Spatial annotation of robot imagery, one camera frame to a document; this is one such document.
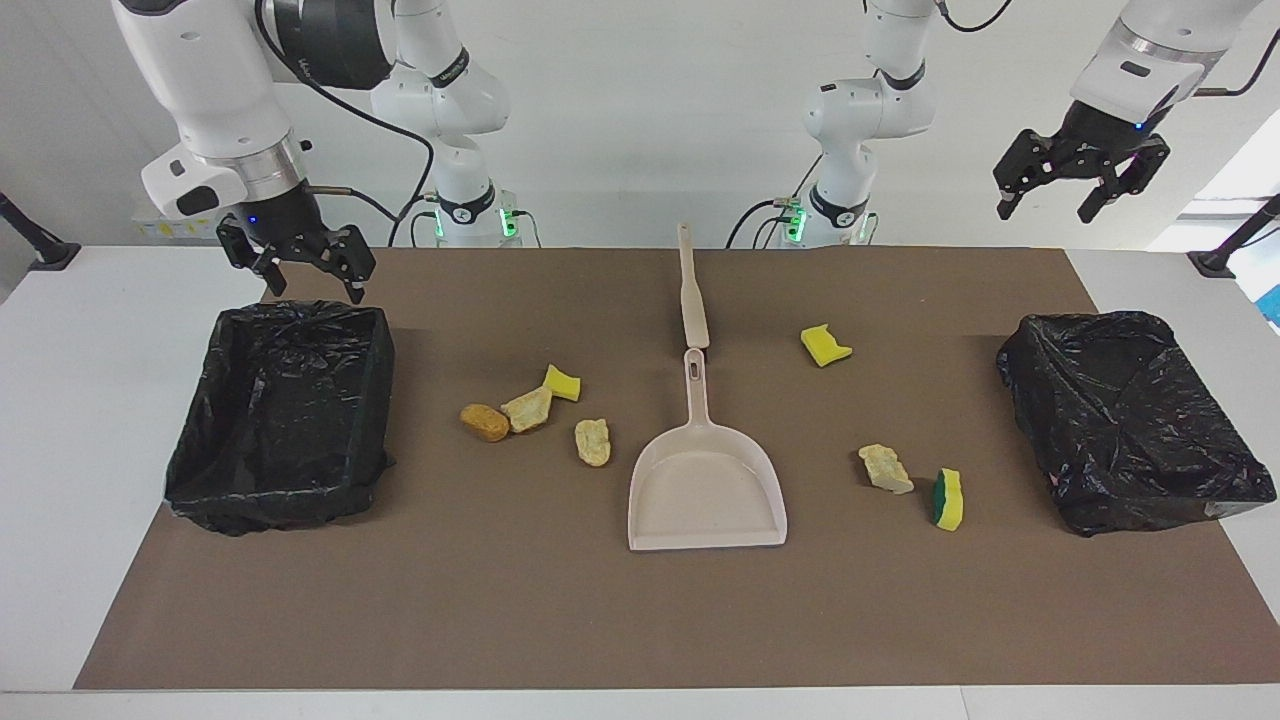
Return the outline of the bin wrapped in black bag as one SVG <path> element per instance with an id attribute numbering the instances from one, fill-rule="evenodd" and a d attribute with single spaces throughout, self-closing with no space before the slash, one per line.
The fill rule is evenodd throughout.
<path id="1" fill-rule="evenodd" d="M 1053 506 L 1078 536 L 1167 530 L 1277 498 L 1270 470 L 1160 316 L 1028 315 L 995 364 Z"/>

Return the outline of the brown bread roll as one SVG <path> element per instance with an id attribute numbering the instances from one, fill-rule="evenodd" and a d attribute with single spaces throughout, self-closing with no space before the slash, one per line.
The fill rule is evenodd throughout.
<path id="1" fill-rule="evenodd" d="M 485 404 L 467 404 L 460 410 L 460 421 L 479 439 L 495 443 L 511 433 L 511 423 L 503 411 Z"/>

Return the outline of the beige plastic dustpan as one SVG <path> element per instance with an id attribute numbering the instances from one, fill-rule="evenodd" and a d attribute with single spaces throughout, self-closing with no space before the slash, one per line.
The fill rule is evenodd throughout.
<path id="1" fill-rule="evenodd" d="M 777 547 L 788 518 L 777 471 L 749 436 L 710 419 L 707 360 L 682 359 L 687 420 L 650 439 L 628 483 L 632 552 Z"/>

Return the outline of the beige hand brush black bristles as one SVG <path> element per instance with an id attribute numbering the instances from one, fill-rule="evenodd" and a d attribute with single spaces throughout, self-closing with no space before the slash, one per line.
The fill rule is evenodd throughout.
<path id="1" fill-rule="evenodd" d="M 677 225 L 680 261 L 680 310 L 684 337 L 689 348 L 707 350 L 710 343 L 705 304 L 696 278 L 691 229 L 687 223 Z"/>

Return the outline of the notched yellow sponge piece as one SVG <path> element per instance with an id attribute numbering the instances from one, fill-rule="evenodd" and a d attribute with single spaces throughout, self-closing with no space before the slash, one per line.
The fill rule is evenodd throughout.
<path id="1" fill-rule="evenodd" d="M 852 356 L 852 347 L 842 345 L 827 323 L 800 331 L 800 342 L 818 368 L 826 368 Z"/>

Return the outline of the white box with yellow labels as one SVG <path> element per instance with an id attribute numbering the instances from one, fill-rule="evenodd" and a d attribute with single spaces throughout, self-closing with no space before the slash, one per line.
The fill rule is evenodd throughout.
<path id="1" fill-rule="evenodd" d="M 216 227 L 221 219 L 216 211 L 195 217 L 170 218 L 150 204 L 140 204 L 131 214 L 138 234 L 160 243 L 216 243 Z"/>

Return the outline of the brown table mat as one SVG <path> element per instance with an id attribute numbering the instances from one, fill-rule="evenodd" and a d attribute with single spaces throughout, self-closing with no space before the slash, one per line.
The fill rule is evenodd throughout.
<path id="1" fill-rule="evenodd" d="M 79 689 L 677 688 L 1280 682 L 1276 624 L 1224 529 L 1061 523 L 995 359 L 1088 313 L 1060 251 L 701 251 L 712 416 L 783 491 L 776 548 L 634 553 L 628 478 L 686 418 L 672 250 L 380 252 L 396 342 L 372 509 L 219 536 L 157 511 Z M 818 368 L 800 331 L 851 357 Z M 495 443 L 467 404 L 582 380 Z M 590 468 L 573 428 L 607 419 Z M 858 450 L 915 484 L 870 484 Z M 964 519 L 932 523 L 941 468 Z"/>

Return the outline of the beige orange bread chunk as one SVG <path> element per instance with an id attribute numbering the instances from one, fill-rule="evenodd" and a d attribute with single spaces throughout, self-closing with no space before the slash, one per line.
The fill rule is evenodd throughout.
<path id="1" fill-rule="evenodd" d="M 896 451 L 884 445 L 867 445 L 858 450 L 872 486 L 892 495 L 908 495 L 915 484 Z"/>

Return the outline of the yellow and green sponge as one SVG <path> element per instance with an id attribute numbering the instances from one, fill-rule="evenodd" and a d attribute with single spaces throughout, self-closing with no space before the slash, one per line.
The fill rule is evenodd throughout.
<path id="1" fill-rule="evenodd" d="M 932 523 L 942 530 L 955 532 L 964 519 L 964 493 L 960 471 L 941 468 L 933 484 Z"/>

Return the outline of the open bin with black bag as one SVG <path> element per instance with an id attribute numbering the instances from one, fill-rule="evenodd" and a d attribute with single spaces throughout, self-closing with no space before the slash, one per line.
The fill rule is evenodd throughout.
<path id="1" fill-rule="evenodd" d="M 367 511 L 392 465 L 394 365 L 380 307 L 314 300 L 220 313 L 166 466 L 166 506 L 224 536 Z"/>

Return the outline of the yellowish beige bread chunk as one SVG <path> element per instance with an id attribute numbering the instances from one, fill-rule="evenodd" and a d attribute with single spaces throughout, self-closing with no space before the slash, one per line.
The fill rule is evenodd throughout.
<path id="1" fill-rule="evenodd" d="M 590 468 L 603 468 L 611 460 L 611 433 L 607 419 L 584 419 L 573 428 L 579 459 Z"/>

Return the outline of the pale beige bread chunk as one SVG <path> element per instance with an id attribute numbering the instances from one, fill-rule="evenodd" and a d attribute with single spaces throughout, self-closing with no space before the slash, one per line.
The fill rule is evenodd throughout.
<path id="1" fill-rule="evenodd" d="M 540 386 L 502 404 L 499 410 L 507 416 L 511 430 L 521 434 L 548 421 L 553 397 L 549 388 Z"/>

